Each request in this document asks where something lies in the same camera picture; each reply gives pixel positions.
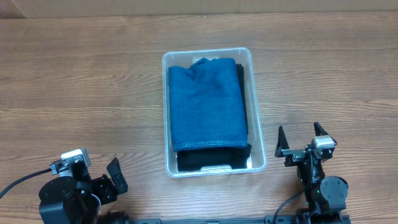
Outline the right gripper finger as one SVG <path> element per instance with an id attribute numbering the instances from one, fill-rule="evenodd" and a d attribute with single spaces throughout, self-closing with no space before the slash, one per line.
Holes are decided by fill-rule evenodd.
<path id="1" fill-rule="evenodd" d="M 322 128 L 319 122 L 313 124 L 316 136 L 326 136 L 328 133 Z"/>
<path id="2" fill-rule="evenodd" d="M 285 157 L 286 154 L 290 151 L 289 144 L 287 142 L 284 129 L 282 126 L 279 126 L 278 129 L 278 140 L 275 149 L 275 157 Z"/>

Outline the black cloth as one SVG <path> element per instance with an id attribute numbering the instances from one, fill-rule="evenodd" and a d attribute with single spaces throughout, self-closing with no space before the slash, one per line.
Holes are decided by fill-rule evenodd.
<path id="1" fill-rule="evenodd" d="M 247 110 L 246 110 L 246 95 L 245 95 L 245 81 L 244 81 L 244 67 L 241 64 L 236 64 L 236 71 L 241 90 L 241 98 L 243 102 L 243 110 L 245 115 L 245 122 L 248 123 Z"/>
<path id="2" fill-rule="evenodd" d="M 213 147 L 192 151 L 178 151 L 178 171 L 197 171 L 210 166 L 230 166 L 232 169 L 246 169 L 252 146 Z"/>

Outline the blue denim cloth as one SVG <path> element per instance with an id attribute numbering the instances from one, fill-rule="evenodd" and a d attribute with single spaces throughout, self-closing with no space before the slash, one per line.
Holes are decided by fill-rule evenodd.
<path id="1" fill-rule="evenodd" d="M 174 151 L 248 144 L 241 90 L 232 58 L 202 58 L 169 67 L 170 130 Z"/>

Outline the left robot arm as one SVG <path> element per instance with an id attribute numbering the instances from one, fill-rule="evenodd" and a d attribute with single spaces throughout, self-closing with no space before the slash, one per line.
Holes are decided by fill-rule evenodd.
<path id="1" fill-rule="evenodd" d="M 132 223 L 125 212 L 100 214 L 103 205 L 117 201 L 128 184 L 115 157 L 108 175 L 92 179 L 83 159 L 64 159 L 50 165 L 59 177 L 39 191 L 39 212 L 45 224 Z"/>

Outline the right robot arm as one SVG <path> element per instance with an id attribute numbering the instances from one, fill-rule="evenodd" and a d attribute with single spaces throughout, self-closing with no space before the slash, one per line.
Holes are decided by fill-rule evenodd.
<path id="1" fill-rule="evenodd" d="M 346 208 L 348 183 L 337 176 L 326 176 L 322 163 L 333 157 L 337 145 L 318 123 L 313 124 L 315 137 L 303 149 L 291 150 L 282 126 L 278 130 L 275 149 L 277 158 L 284 158 L 286 167 L 296 167 L 303 189 L 288 198 L 266 220 L 270 223 L 350 223 L 349 216 L 342 215 Z M 294 215 L 280 216 L 280 211 L 297 197 L 304 195 L 306 207 Z"/>

